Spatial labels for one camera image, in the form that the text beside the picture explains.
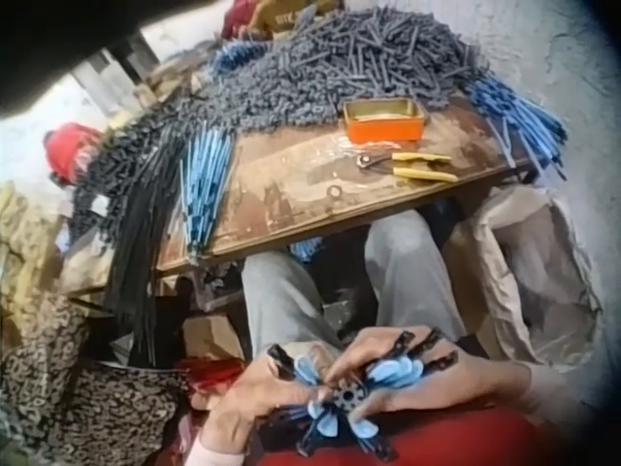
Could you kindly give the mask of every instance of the wooden table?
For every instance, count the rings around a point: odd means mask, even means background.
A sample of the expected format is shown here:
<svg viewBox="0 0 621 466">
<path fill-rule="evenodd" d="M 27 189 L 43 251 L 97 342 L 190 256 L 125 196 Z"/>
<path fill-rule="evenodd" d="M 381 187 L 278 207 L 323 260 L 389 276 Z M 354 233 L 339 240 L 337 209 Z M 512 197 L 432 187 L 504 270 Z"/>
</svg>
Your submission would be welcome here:
<svg viewBox="0 0 621 466">
<path fill-rule="evenodd" d="M 218 223 L 201 262 L 240 258 L 343 230 L 514 173 L 470 103 L 461 96 L 451 103 L 447 110 L 432 114 L 417 147 L 401 149 L 451 155 L 452 164 L 442 170 L 457 175 L 458 183 L 413 182 L 363 171 L 356 166 L 356 156 L 364 148 L 353 146 L 339 126 L 283 128 L 239 138 Z M 517 143 L 514 146 L 518 169 L 530 168 L 526 152 Z M 175 217 L 162 245 L 158 265 L 162 276 L 191 268 L 180 226 L 180 217 Z M 87 245 L 80 248 L 83 255 Z M 82 270 L 69 258 L 65 268 L 72 270 L 73 280 L 61 276 L 63 291 L 79 295 L 103 286 L 111 258 L 106 254 L 96 267 L 89 262 Z"/>
</svg>

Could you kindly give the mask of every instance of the bundle of black rods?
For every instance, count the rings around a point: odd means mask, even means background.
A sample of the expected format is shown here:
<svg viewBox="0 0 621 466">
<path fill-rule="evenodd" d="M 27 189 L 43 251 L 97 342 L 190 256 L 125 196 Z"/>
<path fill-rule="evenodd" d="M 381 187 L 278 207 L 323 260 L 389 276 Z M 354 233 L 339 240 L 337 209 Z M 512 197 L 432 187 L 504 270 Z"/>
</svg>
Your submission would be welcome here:
<svg viewBox="0 0 621 466">
<path fill-rule="evenodd" d="M 162 239 L 180 199 L 180 158 L 185 140 L 164 128 L 157 149 L 147 156 L 127 196 L 114 258 L 104 291 L 104 307 L 119 330 L 133 332 L 134 345 L 147 345 L 155 366 L 156 265 Z"/>
</svg>

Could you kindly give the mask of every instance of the pink sleeve cuff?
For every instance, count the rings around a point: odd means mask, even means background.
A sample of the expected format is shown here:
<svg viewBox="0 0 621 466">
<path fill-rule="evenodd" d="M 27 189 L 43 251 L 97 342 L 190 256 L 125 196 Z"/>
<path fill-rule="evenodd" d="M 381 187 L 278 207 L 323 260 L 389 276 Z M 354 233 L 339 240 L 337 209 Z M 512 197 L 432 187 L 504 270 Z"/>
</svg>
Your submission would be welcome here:
<svg viewBox="0 0 621 466">
<path fill-rule="evenodd" d="M 197 437 L 185 460 L 185 466 L 242 466 L 244 459 L 243 454 L 210 451 L 201 445 Z"/>
</svg>

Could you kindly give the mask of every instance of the person's right hand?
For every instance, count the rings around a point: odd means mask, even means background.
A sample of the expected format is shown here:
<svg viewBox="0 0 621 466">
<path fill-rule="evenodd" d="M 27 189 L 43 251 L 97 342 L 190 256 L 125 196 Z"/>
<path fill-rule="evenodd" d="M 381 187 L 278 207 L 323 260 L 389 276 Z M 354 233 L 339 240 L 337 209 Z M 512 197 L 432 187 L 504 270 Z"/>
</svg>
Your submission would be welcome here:
<svg viewBox="0 0 621 466">
<path fill-rule="evenodd" d="M 363 365 L 384 356 L 404 330 L 415 336 L 412 347 L 422 342 L 431 331 L 425 326 L 367 328 L 335 361 L 325 376 L 325 382 L 336 383 Z M 350 417 L 358 419 L 400 410 L 438 410 L 496 396 L 516 399 L 529 386 L 531 375 L 526 366 L 471 356 L 445 338 L 423 352 L 421 360 L 426 364 L 453 351 L 457 351 L 456 364 L 424 377 L 412 387 L 374 391 Z"/>
</svg>

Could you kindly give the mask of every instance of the person's knee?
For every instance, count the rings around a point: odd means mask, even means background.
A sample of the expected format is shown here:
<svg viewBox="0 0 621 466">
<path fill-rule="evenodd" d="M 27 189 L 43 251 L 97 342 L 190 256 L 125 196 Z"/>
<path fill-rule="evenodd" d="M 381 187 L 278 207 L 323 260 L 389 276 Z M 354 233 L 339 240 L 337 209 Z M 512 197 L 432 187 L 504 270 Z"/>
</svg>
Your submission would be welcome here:
<svg viewBox="0 0 621 466">
<path fill-rule="evenodd" d="M 288 261 L 288 255 L 279 250 L 268 250 L 250 255 L 245 259 L 242 279 L 244 281 L 255 278 L 266 280 L 280 276 L 286 270 Z"/>
<path fill-rule="evenodd" d="M 382 250 L 398 253 L 435 246 L 429 225 L 417 211 L 405 211 L 375 221 L 368 241 L 372 247 L 381 245 Z"/>
</svg>

